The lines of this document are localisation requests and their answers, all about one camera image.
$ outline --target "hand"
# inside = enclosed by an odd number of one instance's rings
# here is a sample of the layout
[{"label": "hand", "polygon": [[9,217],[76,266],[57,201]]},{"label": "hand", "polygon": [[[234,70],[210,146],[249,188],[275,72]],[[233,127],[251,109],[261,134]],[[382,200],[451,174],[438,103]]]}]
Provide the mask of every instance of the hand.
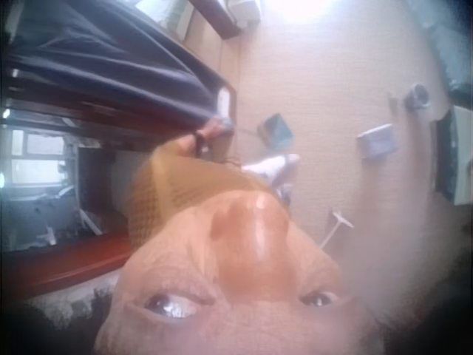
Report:
[{"label": "hand", "polygon": [[219,118],[214,117],[208,120],[205,126],[202,129],[199,129],[198,132],[205,138],[206,141],[210,141],[227,130],[227,126],[223,124]]}]

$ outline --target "person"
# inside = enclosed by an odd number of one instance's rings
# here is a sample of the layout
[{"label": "person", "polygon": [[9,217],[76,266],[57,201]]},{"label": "person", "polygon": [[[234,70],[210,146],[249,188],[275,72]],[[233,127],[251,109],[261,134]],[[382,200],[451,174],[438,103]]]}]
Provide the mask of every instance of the person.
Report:
[{"label": "person", "polygon": [[261,171],[198,158],[224,130],[210,120],[158,147],[136,174],[135,251],[95,353],[382,354],[370,313]]}]

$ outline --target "skin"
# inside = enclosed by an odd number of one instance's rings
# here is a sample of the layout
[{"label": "skin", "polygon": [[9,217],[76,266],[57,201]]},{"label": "skin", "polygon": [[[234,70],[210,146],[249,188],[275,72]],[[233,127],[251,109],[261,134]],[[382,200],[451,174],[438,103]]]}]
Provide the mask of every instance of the skin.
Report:
[{"label": "skin", "polygon": [[[180,139],[183,151],[192,142]],[[329,293],[332,302],[307,304]],[[179,297],[186,318],[156,312]],[[173,216],[123,267],[100,355],[382,354],[369,314],[280,202],[230,191]]]}]

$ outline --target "red wooden frame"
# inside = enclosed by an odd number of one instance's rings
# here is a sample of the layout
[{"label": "red wooden frame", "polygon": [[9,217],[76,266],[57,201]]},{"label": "red wooden frame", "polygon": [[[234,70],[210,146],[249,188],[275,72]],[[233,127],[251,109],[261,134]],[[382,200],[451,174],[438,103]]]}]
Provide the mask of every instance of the red wooden frame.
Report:
[{"label": "red wooden frame", "polygon": [[122,234],[6,253],[1,263],[2,303],[25,300],[99,277],[123,266],[131,253],[129,239]]}]

